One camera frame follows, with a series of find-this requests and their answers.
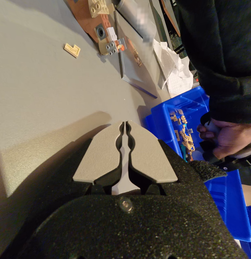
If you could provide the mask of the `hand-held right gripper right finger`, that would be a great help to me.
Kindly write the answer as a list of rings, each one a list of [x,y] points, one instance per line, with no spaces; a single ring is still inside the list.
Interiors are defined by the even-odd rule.
[[[128,165],[132,170],[155,183],[178,180],[155,135],[131,120],[126,121],[126,133],[130,148]]]

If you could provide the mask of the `person's left hand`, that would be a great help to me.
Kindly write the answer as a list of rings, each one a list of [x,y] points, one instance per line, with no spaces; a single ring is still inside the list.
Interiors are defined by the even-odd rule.
[[[221,130],[218,133],[218,145],[213,154],[219,160],[233,155],[251,143],[251,124],[238,124],[211,119]]]

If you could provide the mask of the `grey instruction booklet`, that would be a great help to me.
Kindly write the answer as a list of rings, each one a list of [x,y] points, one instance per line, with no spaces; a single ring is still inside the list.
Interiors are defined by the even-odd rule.
[[[121,77],[132,86],[157,98],[160,68],[153,40],[158,36],[150,1],[112,1],[118,38],[125,41],[119,53]]]

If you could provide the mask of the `blue plastic bin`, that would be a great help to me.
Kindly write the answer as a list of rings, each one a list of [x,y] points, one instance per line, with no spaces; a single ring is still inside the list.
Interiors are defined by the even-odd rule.
[[[204,160],[196,127],[203,114],[209,111],[209,97],[199,86],[179,96],[169,99],[151,109],[146,117],[147,129],[158,139],[163,140],[180,157],[182,157],[176,140],[169,113],[181,109],[187,119],[188,128],[192,128],[195,152],[194,160]],[[219,213],[234,239],[251,242],[251,207],[247,207],[241,186],[241,169],[225,171],[227,176],[217,177],[204,184],[212,196]]]

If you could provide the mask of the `wooden table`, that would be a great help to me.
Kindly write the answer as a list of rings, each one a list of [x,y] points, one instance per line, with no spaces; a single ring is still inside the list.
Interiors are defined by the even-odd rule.
[[[176,1],[173,0],[161,0],[160,1],[163,11],[171,22],[173,28],[175,29],[177,35],[181,37],[180,29],[177,21],[176,14]]]

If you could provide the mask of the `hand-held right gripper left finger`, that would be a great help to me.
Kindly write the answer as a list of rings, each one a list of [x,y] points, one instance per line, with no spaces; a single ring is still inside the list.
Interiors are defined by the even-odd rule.
[[[75,182],[115,185],[122,175],[124,122],[118,121],[96,134],[74,176]]]

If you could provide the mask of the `teal brick separator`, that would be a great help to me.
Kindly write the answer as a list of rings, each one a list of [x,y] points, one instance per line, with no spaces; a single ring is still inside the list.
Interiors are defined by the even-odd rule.
[[[184,141],[184,137],[183,137],[183,133],[185,133],[186,130],[186,124],[182,125],[182,129],[179,131],[179,137],[180,137],[180,150],[181,150],[181,154],[182,154],[182,158],[187,161],[187,157],[188,157],[188,152],[186,151],[186,147],[183,145]]]

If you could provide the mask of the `pile of tan bricks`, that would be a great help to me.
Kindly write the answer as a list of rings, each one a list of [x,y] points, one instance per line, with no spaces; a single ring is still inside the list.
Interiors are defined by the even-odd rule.
[[[193,161],[192,153],[195,151],[195,146],[191,136],[193,134],[193,130],[192,128],[188,128],[187,119],[181,109],[174,109],[169,113],[169,115],[178,145],[180,145],[179,131],[182,129],[182,125],[186,124],[186,130],[185,133],[183,133],[185,141],[183,145],[186,147],[186,151],[188,152],[188,157],[186,158],[187,162],[191,162]]]

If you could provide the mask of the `brown tan brick model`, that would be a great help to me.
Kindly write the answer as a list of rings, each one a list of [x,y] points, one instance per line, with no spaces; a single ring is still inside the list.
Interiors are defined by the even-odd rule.
[[[105,0],[68,0],[69,7],[82,29],[98,44],[101,55],[115,55],[127,49],[124,38],[118,39],[109,17],[114,5]]]

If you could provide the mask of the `tan angled plate brick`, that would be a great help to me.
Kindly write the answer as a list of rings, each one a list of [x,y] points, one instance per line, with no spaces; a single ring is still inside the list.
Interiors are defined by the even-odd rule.
[[[65,51],[67,51],[69,54],[74,56],[75,58],[78,58],[80,53],[80,48],[77,45],[74,45],[73,47],[69,45],[68,43],[65,44],[64,48]]]

